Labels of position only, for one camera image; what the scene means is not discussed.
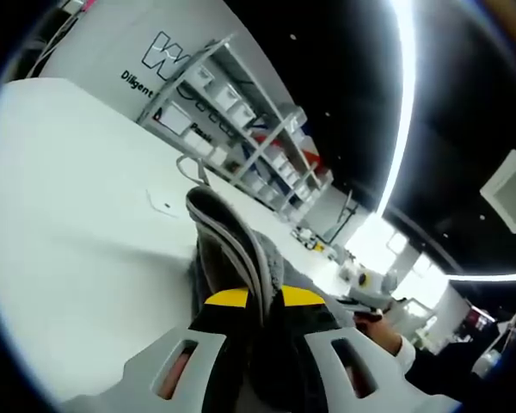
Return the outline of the person's right hand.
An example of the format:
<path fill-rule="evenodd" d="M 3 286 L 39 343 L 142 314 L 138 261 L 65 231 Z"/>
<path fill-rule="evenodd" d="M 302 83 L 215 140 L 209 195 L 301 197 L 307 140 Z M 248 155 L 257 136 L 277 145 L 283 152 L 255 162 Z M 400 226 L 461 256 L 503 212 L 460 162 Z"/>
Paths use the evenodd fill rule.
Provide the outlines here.
<path fill-rule="evenodd" d="M 355 312 L 353 321 L 359 330 L 377 345 L 396 356 L 402 348 L 402 337 L 385 321 L 382 315 Z"/>

